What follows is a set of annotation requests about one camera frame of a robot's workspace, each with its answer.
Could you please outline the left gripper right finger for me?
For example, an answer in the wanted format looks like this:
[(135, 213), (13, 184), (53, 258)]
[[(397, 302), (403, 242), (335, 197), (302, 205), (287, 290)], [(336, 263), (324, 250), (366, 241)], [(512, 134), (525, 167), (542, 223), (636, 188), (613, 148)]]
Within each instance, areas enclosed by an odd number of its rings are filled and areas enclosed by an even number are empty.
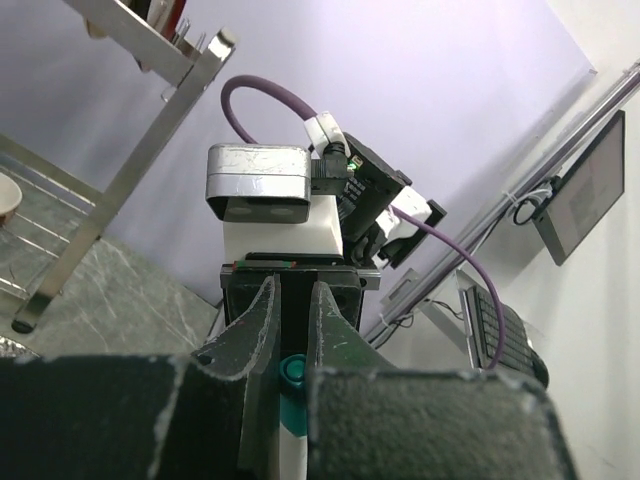
[(519, 373), (404, 370), (314, 285), (307, 349), (311, 479), (574, 479), (542, 385)]

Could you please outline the teal pen cap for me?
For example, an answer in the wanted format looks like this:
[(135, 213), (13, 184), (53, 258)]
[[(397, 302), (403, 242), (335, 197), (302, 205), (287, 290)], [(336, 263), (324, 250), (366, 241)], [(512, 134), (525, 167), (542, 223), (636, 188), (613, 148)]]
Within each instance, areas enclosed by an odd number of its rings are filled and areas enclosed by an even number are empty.
[(304, 400), (306, 355), (294, 354), (284, 358), (279, 364), (279, 374), (281, 393), (298, 402)]

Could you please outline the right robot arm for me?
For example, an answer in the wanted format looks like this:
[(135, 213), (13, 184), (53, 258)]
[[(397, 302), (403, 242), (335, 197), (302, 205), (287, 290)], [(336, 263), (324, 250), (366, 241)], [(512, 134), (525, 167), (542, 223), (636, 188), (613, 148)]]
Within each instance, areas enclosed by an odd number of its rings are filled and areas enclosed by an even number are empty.
[(365, 294), (383, 269), (398, 267), (444, 211), (411, 180), (344, 132), (334, 117), (304, 122), (310, 147), (217, 144), (208, 152), (206, 200), (223, 224), (220, 282), (227, 322), (250, 305), (266, 276), (279, 274), (293, 300), (285, 322), (296, 334), (316, 281), (342, 316), (361, 319)]

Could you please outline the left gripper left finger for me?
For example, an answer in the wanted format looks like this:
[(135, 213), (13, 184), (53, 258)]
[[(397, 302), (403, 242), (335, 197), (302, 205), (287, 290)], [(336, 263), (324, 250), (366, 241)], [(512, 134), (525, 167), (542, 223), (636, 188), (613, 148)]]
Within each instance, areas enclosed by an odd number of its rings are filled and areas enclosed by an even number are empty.
[(1, 362), (5, 479), (275, 479), (280, 280), (189, 355)]

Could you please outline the white pen teal tip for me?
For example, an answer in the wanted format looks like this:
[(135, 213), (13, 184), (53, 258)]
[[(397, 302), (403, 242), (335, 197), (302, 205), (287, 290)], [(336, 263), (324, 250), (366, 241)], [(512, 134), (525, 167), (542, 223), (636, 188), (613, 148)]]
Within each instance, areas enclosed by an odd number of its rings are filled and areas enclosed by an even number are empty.
[(301, 399), (280, 395), (279, 469), (282, 480), (307, 478), (307, 411)]

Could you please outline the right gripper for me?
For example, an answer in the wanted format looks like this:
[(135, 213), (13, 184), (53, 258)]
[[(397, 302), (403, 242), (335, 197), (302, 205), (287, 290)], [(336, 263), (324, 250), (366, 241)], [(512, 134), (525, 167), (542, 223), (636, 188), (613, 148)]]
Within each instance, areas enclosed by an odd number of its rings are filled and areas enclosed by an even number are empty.
[(280, 278), (285, 338), (307, 336), (311, 295), (317, 281), (330, 287), (339, 312), (354, 328), (360, 327), (364, 293), (380, 287), (380, 272), (373, 264), (352, 266), (337, 254), (249, 253), (221, 268), (227, 323), (244, 313), (264, 279), (272, 275)]

